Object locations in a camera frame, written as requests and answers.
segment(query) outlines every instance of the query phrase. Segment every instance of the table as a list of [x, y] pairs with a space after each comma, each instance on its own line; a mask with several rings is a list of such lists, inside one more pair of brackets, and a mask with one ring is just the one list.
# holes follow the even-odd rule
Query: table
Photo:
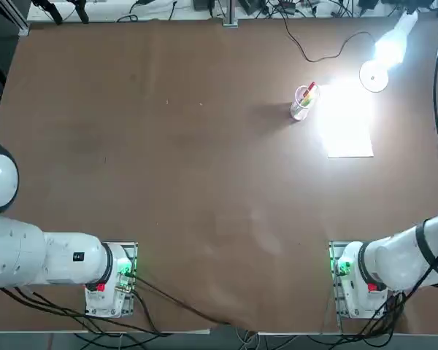
[[[289, 22], [316, 58], [396, 19]], [[310, 64], [281, 20], [34, 26], [0, 109], [0, 142], [21, 176], [7, 216], [138, 241], [139, 273], [234, 325], [335, 333], [329, 241], [375, 240], [438, 214], [437, 45], [438, 20], [422, 17], [404, 63], [372, 96], [374, 157], [328, 159], [317, 118], [291, 122], [288, 107], [302, 83], [357, 77], [372, 56], [367, 38]], [[38, 290], [83, 310], [81, 286]], [[212, 326], [141, 294], [162, 330]], [[123, 321], [146, 326], [135, 314]], [[0, 293], [0, 330], [79, 327]], [[438, 334], [438, 290], [409, 301], [398, 331]]]

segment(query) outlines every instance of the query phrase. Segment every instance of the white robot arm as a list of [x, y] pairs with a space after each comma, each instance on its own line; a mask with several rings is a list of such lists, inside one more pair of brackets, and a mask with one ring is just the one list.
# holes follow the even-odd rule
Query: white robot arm
[[[0, 213], [14, 201], [18, 182], [16, 162], [0, 145]], [[135, 273], [136, 250], [134, 243], [101, 243], [84, 233], [42, 232], [37, 226], [0, 217], [0, 288], [84, 284], [86, 313], [128, 316], [133, 311], [133, 283], [126, 273]]]
[[[370, 318], [388, 290], [411, 289], [438, 256], [438, 217], [392, 237], [351, 242], [337, 261], [349, 317]], [[421, 287], [438, 284], [438, 265]]]

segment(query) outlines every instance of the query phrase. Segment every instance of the bright light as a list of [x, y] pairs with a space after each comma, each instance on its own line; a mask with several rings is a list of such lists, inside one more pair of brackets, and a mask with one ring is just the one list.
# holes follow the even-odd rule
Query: bright light
[[402, 63], [407, 47], [407, 36], [395, 29], [389, 31], [377, 41], [375, 45], [374, 60], [385, 69]]
[[357, 79], [338, 80], [320, 89], [316, 117], [328, 157], [373, 157], [369, 134], [372, 94]]
[[359, 76], [363, 86], [373, 93], [379, 93], [388, 86], [388, 71], [375, 60], [365, 62]]
[[[378, 83], [374, 88], [370, 88], [373, 84], [369, 80], [373, 80], [376, 76], [379, 77], [378, 80], [380, 82], [385, 81], [385, 83], [388, 84], [388, 70], [396, 64], [402, 63], [404, 60], [407, 48], [407, 36], [417, 22], [417, 17], [417, 11], [414, 11], [410, 15], [408, 15], [407, 12], [404, 12], [394, 29], [383, 35], [380, 40], [376, 42], [374, 60], [366, 62], [360, 70], [360, 79], [366, 89], [378, 92], [385, 88], [383, 87], [376, 91], [378, 89]], [[376, 74], [369, 76], [370, 70], [375, 70], [377, 72]]]

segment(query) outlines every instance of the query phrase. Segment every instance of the floor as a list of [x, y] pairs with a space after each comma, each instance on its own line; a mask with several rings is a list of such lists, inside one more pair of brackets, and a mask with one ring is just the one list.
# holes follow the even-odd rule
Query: floor
[[[15, 0], [16, 5], [27, 14], [31, 0]], [[0, 17], [0, 67], [7, 73], [11, 62], [16, 44], [18, 42], [17, 31], [5, 19]], [[87, 339], [93, 339], [93, 335], [83, 335]], [[143, 335], [134, 335], [136, 339], [145, 339]], [[337, 338], [334, 336], [319, 336], [316, 337], [320, 341], [333, 342]], [[267, 348], [276, 349], [281, 344], [286, 342], [289, 338], [270, 337], [266, 336]], [[105, 346], [129, 345], [130, 340], [125, 337], [121, 339], [102, 338], [99, 340]], [[0, 350], [5, 349], [34, 349], [34, 350], [68, 350], [80, 349], [85, 345], [83, 341], [77, 339], [71, 333], [0, 333]], [[242, 343], [237, 338], [232, 327], [219, 327], [212, 330], [210, 335], [185, 335], [178, 334], [164, 339], [157, 339], [149, 346], [149, 349], [204, 349], [204, 350], [232, 350], [242, 348]], [[95, 346], [89, 346], [87, 349], [95, 349]], [[255, 349], [255, 345], [248, 346], [249, 349]], [[261, 336], [259, 348], [266, 349], [265, 337]], [[291, 349], [327, 349], [328, 346], [313, 343], [307, 337], [301, 335], [292, 343], [285, 347]], [[367, 349], [368, 346], [362, 343], [350, 344], [345, 346], [346, 349]], [[437, 349], [438, 350], [438, 336], [403, 336], [398, 335], [393, 337], [393, 340], [386, 346], [386, 349]]]

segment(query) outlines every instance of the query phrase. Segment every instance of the lamp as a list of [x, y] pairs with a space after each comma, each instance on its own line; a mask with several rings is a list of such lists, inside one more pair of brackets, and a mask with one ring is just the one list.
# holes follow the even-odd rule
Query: lamp
[[360, 81], [369, 91], [378, 93], [388, 85], [388, 70], [402, 63], [407, 47], [407, 36], [417, 22], [417, 11], [404, 12], [398, 23], [375, 44], [374, 58], [360, 68]]

